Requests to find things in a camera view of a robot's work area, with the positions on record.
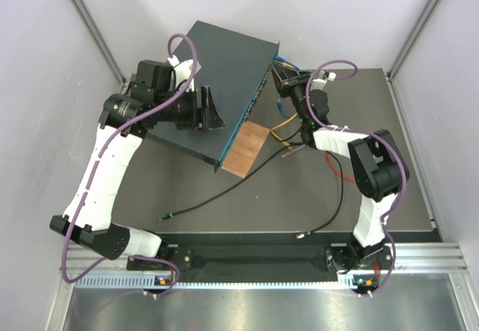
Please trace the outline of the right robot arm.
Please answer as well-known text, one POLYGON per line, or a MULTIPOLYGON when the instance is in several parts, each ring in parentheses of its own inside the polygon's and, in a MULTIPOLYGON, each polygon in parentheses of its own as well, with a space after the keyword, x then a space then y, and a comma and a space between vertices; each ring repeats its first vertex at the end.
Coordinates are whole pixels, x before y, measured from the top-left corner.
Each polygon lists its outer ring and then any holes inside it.
POLYGON ((329 121, 325 86, 344 79, 329 65, 307 71, 274 60, 272 76, 280 97, 290 99, 296 110, 303 144, 351 162, 361 204, 347 251, 352 267, 365 268, 376 260, 389 239, 388 218, 402 201, 409 170, 389 131, 352 130, 329 121))

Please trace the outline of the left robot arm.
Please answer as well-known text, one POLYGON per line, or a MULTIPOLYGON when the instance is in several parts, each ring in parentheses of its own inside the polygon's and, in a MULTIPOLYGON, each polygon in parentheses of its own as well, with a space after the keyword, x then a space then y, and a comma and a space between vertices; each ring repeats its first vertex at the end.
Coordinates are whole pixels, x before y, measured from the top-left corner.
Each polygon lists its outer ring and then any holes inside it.
POLYGON ((91 159, 66 210, 49 227, 73 242, 114 260, 141 255, 153 268, 169 262, 169 250, 151 231, 112 222, 112 210, 126 169, 147 132, 160 122, 178 130, 225 127, 210 87, 195 87, 201 69, 192 59, 143 60, 126 94, 113 94, 103 104, 91 159))

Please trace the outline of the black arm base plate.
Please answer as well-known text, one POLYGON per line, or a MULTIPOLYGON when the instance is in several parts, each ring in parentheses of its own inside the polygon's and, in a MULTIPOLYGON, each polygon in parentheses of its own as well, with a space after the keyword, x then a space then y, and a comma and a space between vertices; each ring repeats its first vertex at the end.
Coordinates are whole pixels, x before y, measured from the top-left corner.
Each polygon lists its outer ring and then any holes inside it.
POLYGON ((369 258, 355 259, 346 246, 180 245, 162 246, 159 256, 175 264, 180 281, 188 283, 273 283, 332 281, 337 272, 365 271, 376 275, 392 262, 386 246, 369 258))

